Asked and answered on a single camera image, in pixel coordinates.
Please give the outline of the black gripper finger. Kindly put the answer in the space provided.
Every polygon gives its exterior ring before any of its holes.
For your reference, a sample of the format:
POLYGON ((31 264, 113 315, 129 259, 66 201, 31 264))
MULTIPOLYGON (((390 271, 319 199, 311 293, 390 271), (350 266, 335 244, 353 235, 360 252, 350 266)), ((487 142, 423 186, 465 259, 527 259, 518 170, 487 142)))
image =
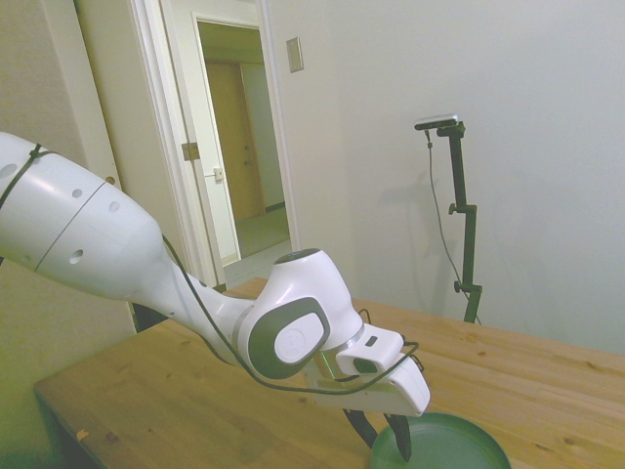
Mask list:
POLYGON ((344 409, 344 414, 353 429, 369 448, 375 444, 375 429, 362 410, 344 409))
POLYGON ((408 417, 399 414, 384 414, 396 438, 399 454, 405 462, 412 456, 412 440, 408 417))

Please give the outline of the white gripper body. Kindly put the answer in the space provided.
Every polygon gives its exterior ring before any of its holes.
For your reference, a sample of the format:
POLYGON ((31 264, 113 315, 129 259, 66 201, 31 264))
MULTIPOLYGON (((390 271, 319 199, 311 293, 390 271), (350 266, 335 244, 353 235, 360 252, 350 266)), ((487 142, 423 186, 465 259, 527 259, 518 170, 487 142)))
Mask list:
MULTIPOLYGON (((356 379, 339 382, 324 376, 313 362, 305 366, 305 381, 312 389, 346 390, 359 387, 378 376, 374 373, 356 374, 355 372, 353 375, 356 379)), ((341 396, 314 394, 313 397, 319 405, 420 416, 429 405, 431 394, 416 362, 403 362, 393 372, 367 389, 341 396)))

